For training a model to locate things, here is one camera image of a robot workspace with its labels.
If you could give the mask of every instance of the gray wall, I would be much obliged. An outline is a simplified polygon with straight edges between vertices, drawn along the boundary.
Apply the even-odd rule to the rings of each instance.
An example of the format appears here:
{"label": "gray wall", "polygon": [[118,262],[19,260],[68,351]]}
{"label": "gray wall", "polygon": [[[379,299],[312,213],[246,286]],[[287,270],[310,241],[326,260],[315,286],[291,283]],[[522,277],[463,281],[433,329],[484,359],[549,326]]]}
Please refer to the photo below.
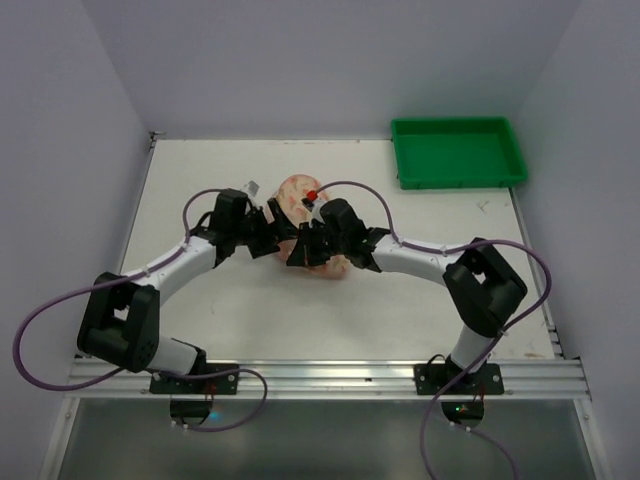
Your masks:
{"label": "gray wall", "polygon": [[84,3],[149,129],[353,138],[515,114],[579,0]]}
{"label": "gray wall", "polygon": [[[38,303],[116,266],[147,168],[146,133],[79,0],[0,5],[0,477],[35,478],[60,396],[14,371]],[[27,365],[65,380],[86,299],[28,331]]]}
{"label": "gray wall", "polygon": [[616,478],[638,478],[640,3],[585,0],[517,122],[551,310],[584,360]]}

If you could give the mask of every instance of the purple cable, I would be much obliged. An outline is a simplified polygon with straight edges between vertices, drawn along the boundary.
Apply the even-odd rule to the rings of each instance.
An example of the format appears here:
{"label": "purple cable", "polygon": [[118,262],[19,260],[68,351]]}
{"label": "purple cable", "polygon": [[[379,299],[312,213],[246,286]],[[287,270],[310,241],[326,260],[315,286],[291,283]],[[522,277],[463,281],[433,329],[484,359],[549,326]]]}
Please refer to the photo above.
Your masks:
{"label": "purple cable", "polygon": [[162,372],[162,373],[164,375],[171,376],[173,378],[177,378],[180,380],[209,380],[211,378],[224,377],[231,374],[237,375],[239,373],[249,373],[254,377],[257,377],[258,380],[262,382],[262,385],[264,387],[262,398],[260,399],[260,403],[258,403],[258,406],[254,408],[249,415],[247,415],[246,417],[236,422],[230,423],[229,425],[223,425],[222,427],[203,427],[200,425],[188,425],[189,430],[194,430],[196,432],[219,433],[219,432],[225,432],[227,430],[232,430],[234,428],[244,425],[245,423],[253,419],[253,417],[255,417],[258,413],[260,413],[260,411],[262,410],[262,407],[264,407],[264,404],[267,401],[267,394],[269,392],[269,387],[267,386],[267,380],[260,373],[256,372],[255,370],[251,370],[249,368],[236,368],[233,370],[225,370],[224,372],[206,373],[204,375],[181,375],[173,372]]}
{"label": "purple cable", "polygon": [[[467,368],[462,370],[455,378],[451,379],[451,381],[449,383],[447,383],[444,387],[442,387],[433,396],[433,398],[431,399],[431,401],[427,405],[427,409],[425,410],[424,415],[422,417],[422,421],[420,422],[420,454],[422,455],[422,462],[424,464],[424,467],[427,470],[427,472],[429,473],[429,475],[431,476],[431,478],[433,480],[438,480],[438,476],[436,475],[435,471],[431,467],[431,464],[429,463],[429,458],[428,458],[428,455],[427,455],[427,449],[426,449],[426,445],[425,445],[425,441],[424,441],[425,440],[425,433],[426,433],[426,429],[427,429],[427,421],[429,420],[429,416],[431,415],[431,412],[433,411],[433,407],[437,404],[438,399],[445,392],[447,392],[451,387],[453,387],[456,383],[458,383],[462,379],[462,377],[464,377],[467,373],[469,373],[473,367],[475,367],[479,362],[481,362],[491,352],[491,350],[493,350],[493,348],[498,344],[498,341],[500,341],[500,338],[502,338],[502,335],[504,334],[504,332],[506,332],[508,329],[513,327],[516,323],[520,322],[522,319],[524,319],[525,317],[530,315],[534,310],[536,310],[540,305],[542,305],[545,302],[545,300],[549,297],[549,293],[551,293],[551,285],[552,285],[551,271],[549,270],[549,267],[547,266],[547,264],[542,260],[542,258],[540,258],[540,256],[537,253],[535,253],[533,250],[531,250],[530,248],[526,247],[525,245],[522,245],[522,244],[517,243],[517,242],[513,242],[511,240],[480,240],[480,241],[473,242],[473,243],[470,243],[470,244],[467,244],[467,245],[462,245],[460,247],[450,248],[450,249],[447,249],[447,250],[444,250],[444,251],[441,251],[441,250],[438,250],[438,249],[435,249],[435,248],[423,247],[421,245],[415,245],[415,244],[410,243],[410,242],[404,242],[404,241],[400,240],[400,237],[398,236],[398,234],[395,231],[395,228],[394,228],[394,225],[393,225],[393,218],[391,216],[391,209],[389,208],[389,205],[387,204],[386,200],[382,197],[382,195],[380,195],[377,191],[375,191],[373,188],[369,187],[368,185],[365,185],[365,184],[360,183],[360,182],[354,182],[354,181],[351,181],[351,180],[341,180],[341,181],[337,181],[337,182],[327,183],[326,185],[323,185],[318,190],[316,190],[316,192],[319,193],[319,192],[321,192],[323,190],[326,190],[327,188],[331,188],[331,187],[338,186],[338,185],[349,185],[349,186],[353,186],[353,187],[362,188],[364,190],[367,190],[369,193],[373,194],[380,201],[380,203],[382,204],[382,207],[384,208],[385,214],[387,216],[387,222],[389,224],[389,231],[390,231],[390,234],[391,234],[392,238],[396,242],[398,242],[400,245],[402,245],[403,247],[411,248],[413,250],[417,250],[417,251],[420,251],[420,252],[430,253],[432,255],[451,255],[451,254],[463,252],[465,250],[469,250],[469,249],[473,249],[473,248],[477,248],[477,247],[482,247],[482,246],[485,246],[485,245],[506,245],[506,246],[509,246],[509,247],[517,248],[518,250],[522,250],[523,252],[525,252],[527,255],[529,255],[531,258],[533,258],[538,263],[538,265],[540,265],[540,268],[542,268],[542,271],[544,273],[545,288],[544,288],[544,290],[542,292],[542,295],[540,295],[540,298],[538,298],[538,300],[536,300],[524,312],[522,312],[521,314],[517,315],[513,320],[508,322],[504,326],[503,333],[500,336],[496,337],[487,346],[487,348],[485,348],[485,350],[483,350],[483,352],[478,356],[478,358],[476,358]],[[520,473],[519,473],[518,468],[516,466],[515,459],[511,456],[511,454],[507,451],[507,449],[502,444],[500,444],[496,440],[492,439],[486,433],[480,432],[478,430],[471,430],[471,432],[474,433],[475,435],[483,438],[484,440],[489,441],[493,445],[495,445],[496,448],[498,448],[504,454],[504,456],[506,457],[507,461],[509,462],[509,465],[511,466],[511,470],[513,472],[513,478],[516,479],[516,480],[518,480],[520,478]]]}
{"label": "purple cable", "polygon": [[[197,198],[201,197],[202,195],[205,195],[207,193],[217,193],[217,192],[220,192],[220,189],[211,188],[211,189],[203,190],[201,192],[196,193],[185,204],[184,208],[182,209],[182,225],[184,226],[184,231],[185,231],[185,233],[184,233],[184,241],[185,241],[185,243],[188,242],[189,239],[191,238],[191,236],[189,234],[189,222],[188,222],[188,219],[187,219],[187,213],[189,211],[189,207],[191,206],[191,204]],[[171,262],[176,260],[180,255],[182,255],[182,253],[183,253],[183,250],[181,248],[178,248],[171,256],[169,256],[168,258],[164,259],[162,262],[159,262],[156,265],[153,265],[153,266],[149,267],[149,273],[155,272],[155,271],[157,271],[157,270],[169,265]],[[20,323],[20,325],[18,326],[18,330],[17,330],[15,336],[13,337],[13,363],[16,366],[16,370],[22,376],[22,378],[24,378],[31,385],[34,385],[34,386],[36,386],[38,388],[41,388],[43,390],[49,390],[51,392],[71,392],[71,391],[74,391],[74,390],[80,390],[82,388],[91,387],[92,385],[96,385],[96,384],[98,384],[100,382],[103,382],[103,381],[113,377],[117,373],[120,373],[122,370],[124,370],[122,368],[116,368],[115,370],[112,370],[109,373],[106,373],[105,375],[102,375],[100,377],[94,378],[92,380],[88,380],[88,381],[83,382],[83,383],[77,383],[75,385],[53,385],[51,383],[43,382],[42,380],[39,380],[39,379],[35,378],[33,375],[31,375],[31,373],[29,373],[29,371],[24,366],[24,362],[22,361],[22,356],[21,356],[21,353],[20,353],[20,345],[22,343],[22,337],[24,337],[24,333],[27,330],[27,327],[29,326],[29,324],[33,321],[34,318],[36,318],[38,315],[40,315],[45,310],[53,307],[54,305],[57,305],[60,302],[64,302],[65,300],[69,300],[70,298],[74,298],[74,297],[77,297],[79,295],[84,295],[85,293],[91,293],[91,292],[95,292],[97,290],[102,290],[104,288],[115,287],[115,286],[121,285],[123,283],[133,282],[133,281],[139,280],[140,278],[144,277],[145,275],[146,275],[145,272],[139,272],[139,273],[136,273],[135,275],[131,275],[129,277],[118,278],[117,280],[112,280],[110,282],[104,282],[104,283],[99,283],[97,285],[91,285],[90,287],[79,288],[78,290],[74,290],[72,292],[65,293],[64,295],[60,295],[58,297],[55,297],[55,298],[43,303],[42,305],[37,307],[35,310],[33,310],[31,313],[29,313],[29,315],[27,315],[25,317],[25,319],[22,321],[22,323]]]}

